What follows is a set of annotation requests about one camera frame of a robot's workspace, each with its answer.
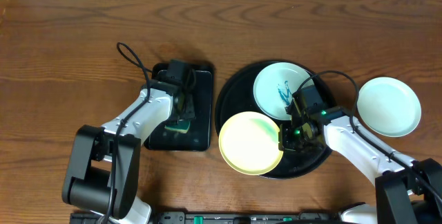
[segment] pale yellow plate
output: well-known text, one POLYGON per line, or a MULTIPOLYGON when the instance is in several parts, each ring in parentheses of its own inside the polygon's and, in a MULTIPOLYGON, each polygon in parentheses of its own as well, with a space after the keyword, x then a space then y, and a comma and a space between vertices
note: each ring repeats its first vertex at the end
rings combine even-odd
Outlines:
POLYGON ((279 128, 271 118, 256 112, 230 117, 220 132, 221 155, 230 167, 246 175, 262 175, 278 165, 279 128))

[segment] black tray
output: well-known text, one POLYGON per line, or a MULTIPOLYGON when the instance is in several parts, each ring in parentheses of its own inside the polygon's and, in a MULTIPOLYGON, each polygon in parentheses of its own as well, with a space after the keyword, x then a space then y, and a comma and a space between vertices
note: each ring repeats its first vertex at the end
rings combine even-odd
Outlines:
MULTIPOLYGON (((165 73, 168 64, 157 64, 152 69, 152 78, 165 73)), ((186 134, 169 131, 160 124, 144 143, 147 149, 165 151, 205 151, 210 146, 213 102, 213 68, 192 65, 196 71, 193 89, 193 104, 196 118, 186 134)))
MULTIPOLYGON (((254 100, 253 83, 255 82, 256 76, 263 68, 276 62, 288 61, 271 60, 248 65, 233 75, 223 86, 215 106, 215 129, 218 135, 220 135, 222 125, 231 116, 237 113, 244 111, 263 113, 254 100)), ((313 71, 300 64, 293 64, 302 67, 310 75, 314 74, 313 71)), ((314 78, 313 81, 321 95, 325 96, 324 101, 328 103, 329 107, 336 106, 336 101, 324 81, 320 78, 314 78)), ((290 123, 290 121, 276 120, 273 118, 272 120, 278 126, 280 124, 290 123)), ((278 166, 261 176, 272 179, 288 179, 303 176, 322 164, 331 152, 332 150, 329 147, 308 154, 285 151, 278 166)))

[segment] cable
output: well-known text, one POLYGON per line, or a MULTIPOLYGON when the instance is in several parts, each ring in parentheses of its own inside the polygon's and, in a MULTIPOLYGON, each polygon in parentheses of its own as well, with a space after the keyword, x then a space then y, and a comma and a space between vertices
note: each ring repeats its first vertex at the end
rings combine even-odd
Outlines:
POLYGON ((146 79, 146 86, 147 86, 147 96, 144 98, 144 100, 138 105, 136 106, 128 115, 126 115, 126 117, 124 117, 120 122, 119 122, 119 126, 117 128, 117 131, 115 132, 115 136, 113 139, 113 150, 112 150, 112 168, 110 169, 110 196, 109 196, 109 203, 108 203, 108 209, 106 214, 104 215, 103 221, 102 223, 107 224, 109 221, 109 217, 112 215, 113 212, 113 205, 115 202, 115 174, 117 171, 117 154, 118 154, 118 138, 120 133, 122 132, 123 128, 126 127, 126 123, 128 122, 129 118, 132 117, 132 115, 134 115, 140 108, 142 108, 149 100, 149 98, 151 97, 151 83, 149 81, 149 77, 147 75, 147 72, 152 72, 149 69, 147 69, 146 67, 144 67, 143 63, 141 62, 141 60, 138 58, 137 54, 135 54, 135 52, 133 52, 133 50, 127 46, 126 44, 122 43, 122 42, 118 42, 117 43, 117 49, 118 52, 120 54, 122 54, 122 56, 124 58, 126 58, 128 61, 130 61, 132 64, 136 65, 137 67, 141 68, 143 70, 143 74, 144 74, 144 78, 146 79), (134 58, 137 60, 138 64, 136 64, 133 60, 131 60, 129 57, 127 57, 122 50, 119 48, 120 46, 124 46, 133 56, 134 58))
POLYGON ((301 83, 301 85, 298 87, 298 90, 296 90, 295 93, 297 93, 302 86, 304 86, 309 80, 315 78, 315 77, 319 77, 320 75, 323 75, 325 73, 336 73, 339 75, 343 75, 345 76, 347 79, 349 79, 353 86, 354 86, 354 90, 356 91, 356 96, 354 98, 354 103, 353 103, 353 107, 352 110, 350 112, 350 125, 353 128, 353 131, 356 132, 362 139, 364 139, 368 144, 372 145, 374 148, 378 149, 381 153, 383 153, 384 155, 386 155, 390 160, 393 160, 394 162, 396 162, 398 165, 402 166, 406 171, 408 171, 409 173, 411 173, 416 179, 417 181, 424 187, 426 188, 431 194, 433 194, 433 196, 442 204, 442 197, 440 195, 440 193, 438 193, 438 191, 431 186, 429 183, 427 183, 426 180, 424 180, 420 175, 418 175, 410 166, 408 166, 407 164, 405 164, 404 162, 402 162, 401 160, 399 160, 398 158, 394 157, 394 153, 388 153, 386 152, 383 148, 381 148, 380 146, 378 146, 377 144, 375 144, 374 142, 372 142, 369 138, 365 137, 361 131, 358 130, 358 127, 354 125, 354 121, 353 121, 353 117, 354 114, 356 112, 356 107, 358 105, 358 99, 359 99, 359 87, 358 84, 353 80, 353 78, 351 78, 349 75, 347 75, 344 72, 340 72, 340 71, 323 71, 320 73, 317 73, 315 75, 312 75, 310 77, 308 77, 304 82, 301 83))

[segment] sponge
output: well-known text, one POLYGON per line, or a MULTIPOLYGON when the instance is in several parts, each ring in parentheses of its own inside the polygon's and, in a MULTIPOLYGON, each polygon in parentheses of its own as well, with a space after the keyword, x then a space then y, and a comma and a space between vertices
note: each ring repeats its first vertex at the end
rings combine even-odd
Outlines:
POLYGON ((178 124, 173 125, 165 125, 164 128, 169 131, 176 131, 179 133, 187 133, 189 131, 189 128, 191 127, 191 121, 190 120, 181 120, 178 121, 178 124))

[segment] wooden table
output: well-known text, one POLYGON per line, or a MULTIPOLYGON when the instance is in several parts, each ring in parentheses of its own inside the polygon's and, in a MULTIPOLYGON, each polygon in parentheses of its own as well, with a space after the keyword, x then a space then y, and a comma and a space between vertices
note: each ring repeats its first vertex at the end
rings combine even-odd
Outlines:
MULTIPOLYGON (((265 59, 344 71, 360 85, 398 78, 418 95, 421 123, 382 139, 442 162, 441 0, 10 0, 0 27, 2 223, 67 223, 76 210, 61 201, 75 132, 121 113, 144 81, 116 51, 118 41, 148 67, 212 62, 215 99, 236 71, 265 59)), ((324 79, 350 107, 351 84, 324 79)), ((138 193, 155 209, 190 212, 375 203, 374 187, 337 153, 293 180, 244 176, 223 161, 214 130, 206 152, 143 149, 138 193)))

